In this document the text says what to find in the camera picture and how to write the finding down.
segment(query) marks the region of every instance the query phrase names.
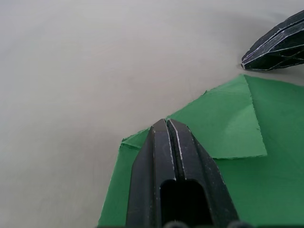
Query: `black object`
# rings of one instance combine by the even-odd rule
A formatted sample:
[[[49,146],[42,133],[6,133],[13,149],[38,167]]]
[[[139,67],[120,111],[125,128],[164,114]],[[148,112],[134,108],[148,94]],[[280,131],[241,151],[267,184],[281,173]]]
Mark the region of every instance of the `black object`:
[[[155,123],[133,163],[126,227],[174,221],[227,227],[234,220],[237,211],[219,169],[189,128],[172,119]]]
[[[242,57],[245,70],[273,70],[304,63],[304,11],[275,26]]]

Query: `gray surface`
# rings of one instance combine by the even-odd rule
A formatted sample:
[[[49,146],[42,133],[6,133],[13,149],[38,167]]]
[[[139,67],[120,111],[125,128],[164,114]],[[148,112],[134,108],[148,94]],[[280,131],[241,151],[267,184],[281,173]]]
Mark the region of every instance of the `gray surface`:
[[[0,227],[96,225],[120,140],[244,71],[303,0],[2,0]],[[304,66],[253,76],[304,85]]]

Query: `gray floor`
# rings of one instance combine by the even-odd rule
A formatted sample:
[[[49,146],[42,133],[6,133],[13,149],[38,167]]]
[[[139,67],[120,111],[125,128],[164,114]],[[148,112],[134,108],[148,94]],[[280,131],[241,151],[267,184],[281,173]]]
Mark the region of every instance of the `gray floor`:
[[[97,224],[120,140],[244,71],[303,0],[0,1],[0,227]],[[304,66],[249,73],[304,85]]]

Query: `white table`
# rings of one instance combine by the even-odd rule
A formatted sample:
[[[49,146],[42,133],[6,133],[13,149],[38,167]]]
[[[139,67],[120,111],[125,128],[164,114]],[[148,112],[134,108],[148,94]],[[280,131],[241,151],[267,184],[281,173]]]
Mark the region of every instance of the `white table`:
[[[0,227],[97,224],[122,138],[245,73],[303,0],[0,2]],[[304,85],[304,66],[252,76]]]

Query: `green sheet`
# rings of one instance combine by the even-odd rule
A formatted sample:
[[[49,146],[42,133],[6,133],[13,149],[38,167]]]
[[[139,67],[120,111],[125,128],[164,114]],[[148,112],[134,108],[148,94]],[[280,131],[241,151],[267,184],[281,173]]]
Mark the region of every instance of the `green sheet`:
[[[241,75],[170,116],[214,158],[243,157],[217,160],[242,220],[304,224],[303,98],[302,87]],[[131,167],[146,135],[123,140],[99,225],[124,225]],[[268,156],[245,158],[266,155],[264,146]]]

